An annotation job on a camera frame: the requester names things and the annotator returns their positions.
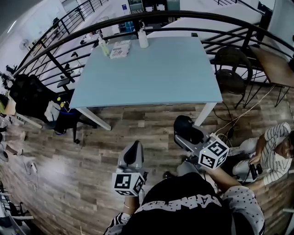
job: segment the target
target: spray bottle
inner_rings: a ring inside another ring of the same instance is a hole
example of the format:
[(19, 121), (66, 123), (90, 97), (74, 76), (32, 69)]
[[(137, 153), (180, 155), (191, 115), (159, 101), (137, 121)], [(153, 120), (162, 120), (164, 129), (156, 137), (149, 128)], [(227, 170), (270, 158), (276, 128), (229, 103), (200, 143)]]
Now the spray bottle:
[(106, 46), (105, 40), (103, 40), (100, 35), (98, 36), (98, 39), (99, 39), (99, 43), (98, 44), (101, 47), (101, 49), (103, 51), (103, 54), (105, 56), (109, 56), (110, 55), (110, 52), (109, 52), (109, 49)]
[(143, 24), (143, 28), (141, 28), (140, 31), (138, 32), (138, 39), (139, 39), (140, 47), (146, 48), (149, 46), (149, 43), (148, 43), (148, 38), (147, 38), (146, 32), (143, 31), (143, 29), (145, 29), (144, 22), (142, 22), (142, 24)]

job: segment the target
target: white cable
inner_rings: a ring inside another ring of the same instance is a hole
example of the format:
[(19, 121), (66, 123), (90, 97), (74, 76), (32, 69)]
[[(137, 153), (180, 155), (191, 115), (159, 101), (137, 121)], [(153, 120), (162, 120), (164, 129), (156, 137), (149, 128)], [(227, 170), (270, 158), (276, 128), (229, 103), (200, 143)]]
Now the white cable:
[(230, 140), (228, 139), (228, 137), (227, 137), (226, 135), (224, 135), (224, 134), (222, 134), (222, 133), (219, 133), (219, 134), (217, 135), (217, 137), (218, 137), (219, 135), (223, 135), (223, 136), (225, 136), (225, 137), (226, 137), (226, 139), (229, 141), (229, 143), (230, 143), (231, 147), (233, 147), (233, 146), (232, 146), (232, 144), (231, 144), (231, 142), (230, 142)]
[[(29, 173), (28, 173), (26, 164), (24, 163), (24, 158), (23, 158), (23, 164), (24, 164), (24, 168), (25, 168), (27, 175), (32, 175), (32, 172), (31, 172), (32, 165), (30, 166)], [(38, 175), (38, 173), (36, 173), (36, 174), (37, 174), (37, 184), (35, 184), (35, 182), (33, 180), (26, 181), (26, 183), (32, 183), (34, 193), (39, 189), (39, 175)]]
[[(248, 109), (245, 113), (243, 113), (243, 114), (241, 114), (240, 116), (238, 116), (238, 117), (236, 117), (235, 119), (233, 119), (233, 121), (235, 121), (236, 119), (237, 119), (237, 121), (239, 121), (239, 119), (241, 118), (241, 117), (243, 117), (246, 113), (248, 113), (251, 109), (253, 109), (256, 105), (258, 105), (262, 100), (263, 100), (263, 98), (265, 98), (270, 92), (271, 92), (271, 90), (273, 89), (275, 87), (275, 85), (273, 85), (272, 87), (271, 87), (271, 89), (269, 90), (269, 92), (267, 92), (255, 105), (253, 105), (250, 109)], [(222, 129), (224, 129), (227, 125), (225, 125), (224, 127), (222, 127), (222, 128), (220, 128), (220, 129), (218, 129), (216, 132), (215, 132), (215, 134), (217, 133), (217, 132), (219, 132), (220, 130), (222, 130)]]

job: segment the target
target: shoe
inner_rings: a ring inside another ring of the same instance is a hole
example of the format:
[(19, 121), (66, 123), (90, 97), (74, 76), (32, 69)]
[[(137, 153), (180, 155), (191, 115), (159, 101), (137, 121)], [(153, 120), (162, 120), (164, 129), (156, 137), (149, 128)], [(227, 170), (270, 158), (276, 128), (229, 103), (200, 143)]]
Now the shoe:
[(173, 175), (173, 174), (172, 174), (171, 172), (169, 172), (169, 171), (164, 172), (164, 174), (163, 174), (163, 176), (162, 176), (163, 179), (172, 178), (172, 177), (176, 177), (176, 176)]

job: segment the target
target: striped shirt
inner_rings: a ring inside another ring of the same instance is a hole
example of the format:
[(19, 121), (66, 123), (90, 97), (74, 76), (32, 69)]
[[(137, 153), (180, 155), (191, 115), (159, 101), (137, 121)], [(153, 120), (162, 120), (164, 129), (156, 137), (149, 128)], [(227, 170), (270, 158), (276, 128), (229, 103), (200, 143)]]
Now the striped shirt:
[(265, 185), (270, 184), (273, 181), (278, 180), (284, 174), (286, 174), (291, 166), (292, 159), (283, 158), (280, 161), (276, 161), (275, 148), (279, 145), (277, 141), (279, 137), (286, 137), (291, 132), (291, 128), (288, 123), (281, 123), (272, 128), (269, 128), (265, 132), (266, 145), (261, 152), (261, 167), (263, 169), (270, 169), (268, 175), (263, 180)]

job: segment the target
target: man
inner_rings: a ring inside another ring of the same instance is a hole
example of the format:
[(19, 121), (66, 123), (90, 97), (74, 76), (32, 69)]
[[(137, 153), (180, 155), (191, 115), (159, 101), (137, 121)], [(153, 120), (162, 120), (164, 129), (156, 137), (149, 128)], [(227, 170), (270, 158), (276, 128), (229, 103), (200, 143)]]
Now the man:
[(224, 234), (261, 235), (264, 216), (254, 193), (221, 168), (206, 169), (224, 193), (221, 199), (189, 162), (178, 177), (164, 179), (146, 195), (126, 197), (105, 235)]
[(248, 185), (252, 190), (256, 190), (278, 180), (288, 172), (294, 156), (294, 132), (291, 132), (288, 123), (276, 125), (259, 138), (244, 141), (239, 151), (254, 155), (234, 166), (234, 175), (246, 175), (249, 171), (248, 164), (258, 163), (261, 164), (263, 172), (267, 173), (264, 178)]

